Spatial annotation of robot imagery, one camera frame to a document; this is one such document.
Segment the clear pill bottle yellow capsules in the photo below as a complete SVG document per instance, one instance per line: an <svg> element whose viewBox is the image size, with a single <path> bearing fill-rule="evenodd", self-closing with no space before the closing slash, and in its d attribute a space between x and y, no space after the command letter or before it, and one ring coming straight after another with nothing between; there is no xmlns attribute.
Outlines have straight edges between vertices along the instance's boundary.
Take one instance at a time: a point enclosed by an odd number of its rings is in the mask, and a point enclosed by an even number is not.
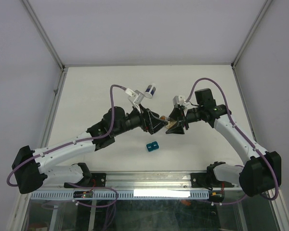
<svg viewBox="0 0 289 231"><path fill-rule="evenodd" d="M164 127L166 129L170 129L171 127L173 127L176 124L176 120L167 116L161 116L160 119L165 120L167 122L167 125L165 125Z"/></svg>

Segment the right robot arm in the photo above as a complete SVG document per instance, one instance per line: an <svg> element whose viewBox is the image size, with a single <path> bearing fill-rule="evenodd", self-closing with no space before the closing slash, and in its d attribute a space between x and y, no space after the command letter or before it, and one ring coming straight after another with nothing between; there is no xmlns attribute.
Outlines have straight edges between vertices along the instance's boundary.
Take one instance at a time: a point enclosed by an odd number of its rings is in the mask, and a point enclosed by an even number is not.
<svg viewBox="0 0 289 231"><path fill-rule="evenodd" d="M189 125L204 121L219 132L240 157L243 165L232 166L226 162L214 162L207 166L206 174L197 177L196 183L208 190L228 182L238 185L253 197L281 185L281 156L269 152L252 140L236 123L225 104L216 104L210 89L195 91L197 106L188 109L184 96L173 98L174 109L169 116L166 134L184 134Z"/></svg>

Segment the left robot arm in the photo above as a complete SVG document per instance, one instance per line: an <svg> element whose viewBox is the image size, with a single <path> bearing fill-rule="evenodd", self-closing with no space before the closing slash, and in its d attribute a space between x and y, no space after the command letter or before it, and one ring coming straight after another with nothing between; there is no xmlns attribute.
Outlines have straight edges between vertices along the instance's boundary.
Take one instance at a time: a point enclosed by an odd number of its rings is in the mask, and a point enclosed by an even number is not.
<svg viewBox="0 0 289 231"><path fill-rule="evenodd" d="M84 163L64 168L60 163L81 154L101 150L115 142L115 137L140 128L153 135L167 125L158 114L148 108L133 108L130 113L115 106L103 115L97 124L69 141L32 150L24 146L19 149L12 164L16 187L21 194L31 193L54 180L56 184L73 183L86 187L91 182L89 169Z"/></svg>

